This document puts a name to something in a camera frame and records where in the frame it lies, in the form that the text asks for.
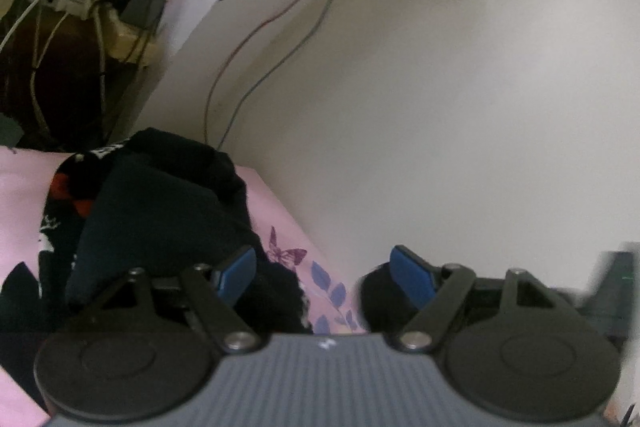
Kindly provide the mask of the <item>black patterned garment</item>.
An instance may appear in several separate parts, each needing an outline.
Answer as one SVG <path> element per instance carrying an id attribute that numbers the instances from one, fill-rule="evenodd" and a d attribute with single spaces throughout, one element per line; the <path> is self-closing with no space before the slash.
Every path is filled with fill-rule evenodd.
<path id="1" fill-rule="evenodd" d="M 1 366 L 31 397 L 40 343 L 134 268 L 173 277 L 253 248 L 236 314 L 262 336 L 310 331 L 308 300 L 262 248 L 225 153 L 146 129 L 64 158 L 14 150 L 1 170 Z"/>

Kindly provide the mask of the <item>pink floral bed sheet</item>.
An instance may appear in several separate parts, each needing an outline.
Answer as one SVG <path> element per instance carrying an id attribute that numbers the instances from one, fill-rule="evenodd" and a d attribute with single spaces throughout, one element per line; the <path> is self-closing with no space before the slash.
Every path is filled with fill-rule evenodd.
<path id="1" fill-rule="evenodd" d="M 88 196 L 75 197 L 70 189 L 82 176 L 88 176 L 89 186 L 96 188 L 101 169 L 128 145 L 115 143 L 77 154 L 2 147 L 2 277 L 24 263 L 40 291 L 67 282 L 89 208 Z M 298 278 L 308 324 L 319 334 L 359 332 L 356 301 L 341 274 L 255 170 L 239 167 L 235 172 L 247 187 L 250 222 L 268 259 Z"/>

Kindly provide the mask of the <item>black power adapter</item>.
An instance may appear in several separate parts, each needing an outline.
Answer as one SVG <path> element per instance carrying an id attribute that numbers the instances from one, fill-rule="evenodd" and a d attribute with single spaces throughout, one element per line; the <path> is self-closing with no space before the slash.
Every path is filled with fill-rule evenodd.
<path id="1" fill-rule="evenodd" d="M 166 0 L 124 0 L 116 11 L 122 23 L 148 29 L 163 15 L 165 4 Z"/>

